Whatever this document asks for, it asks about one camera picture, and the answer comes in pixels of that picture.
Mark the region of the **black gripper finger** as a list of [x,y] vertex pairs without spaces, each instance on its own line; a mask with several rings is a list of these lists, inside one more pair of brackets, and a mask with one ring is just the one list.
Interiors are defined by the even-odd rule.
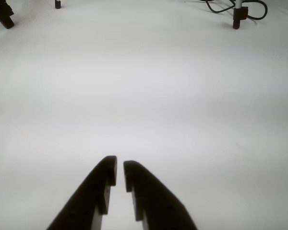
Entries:
[[79,185],[49,230],[100,230],[108,213],[110,190],[116,185],[117,157],[104,157]]
[[183,203],[148,169],[136,161],[125,161],[123,168],[135,219],[144,230],[197,229]]

